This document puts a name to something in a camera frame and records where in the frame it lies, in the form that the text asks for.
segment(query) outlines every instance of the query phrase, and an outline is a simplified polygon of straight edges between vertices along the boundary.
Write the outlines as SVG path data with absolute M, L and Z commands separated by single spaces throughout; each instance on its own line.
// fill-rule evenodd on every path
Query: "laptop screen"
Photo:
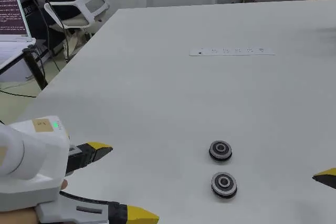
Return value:
M 20 0 L 0 0 L 0 41 L 7 40 L 31 40 Z

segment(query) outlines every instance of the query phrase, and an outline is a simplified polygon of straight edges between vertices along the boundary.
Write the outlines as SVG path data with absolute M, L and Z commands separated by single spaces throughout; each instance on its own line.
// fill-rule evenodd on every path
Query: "laptop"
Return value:
M 0 70 L 35 42 L 20 0 L 0 0 Z

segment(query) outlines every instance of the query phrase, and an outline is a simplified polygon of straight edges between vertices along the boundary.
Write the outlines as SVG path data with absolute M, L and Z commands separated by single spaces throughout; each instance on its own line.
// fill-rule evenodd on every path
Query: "table leg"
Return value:
M 48 82 L 43 76 L 43 73 L 38 67 L 38 64 L 36 63 L 36 60 L 34 59 L 33 55 L 30 52 L 24 52 L 23 59 L 25 60 L 28 68 L 33 74 L 37 84 L 39 85 L 41 90 L 43 90 L 48 85 Z

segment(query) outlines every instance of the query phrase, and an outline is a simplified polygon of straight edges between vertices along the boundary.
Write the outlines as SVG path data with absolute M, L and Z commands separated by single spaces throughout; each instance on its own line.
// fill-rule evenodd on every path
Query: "human hand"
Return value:
M 63 181 L 61 190 L 68 186 L 66 180 Z M 0 223 L 5 224 L 38 224 L 38 218 L 34 208 L 27 208 L 11 212 L 0 212 Z

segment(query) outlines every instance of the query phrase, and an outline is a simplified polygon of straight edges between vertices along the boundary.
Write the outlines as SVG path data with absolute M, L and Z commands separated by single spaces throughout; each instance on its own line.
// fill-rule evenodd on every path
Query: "office chair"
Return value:
M 51 5 L 73 5 L 76 6 L 81 14 L 74 18 L 62 20 L 62 23 L 65 29 L 78 28 L 85 32 L 85 34 L 89 34 L 90 37 L 92 35 L 87 32 L 86 28 L 94 25 L 96 22 L 101 22 L 102 17 L 105 15 L 106 10 L 109 8 L 109 4 L 107 0 L 75 0 L 72 2 L 50 2 Z M 61 31 L 62 24 L 58 20 L 57 16 L 49 6 L 49 4 L 45 4 L 44 8 L 46 12 L 54 19 L 56 24 L 51 25 L 50 28 Z

